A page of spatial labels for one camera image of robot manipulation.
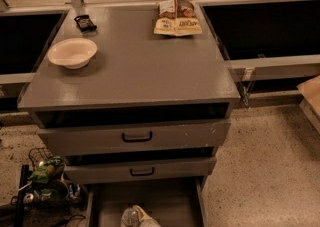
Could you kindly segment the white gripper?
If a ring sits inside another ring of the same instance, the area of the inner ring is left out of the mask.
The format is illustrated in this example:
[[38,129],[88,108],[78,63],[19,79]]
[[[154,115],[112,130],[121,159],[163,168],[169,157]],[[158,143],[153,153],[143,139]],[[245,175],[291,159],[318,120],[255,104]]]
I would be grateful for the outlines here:
[[133,209],[137,211],[141,227],[162,227],[155,219],[151,218],[143,208],[134,205]]

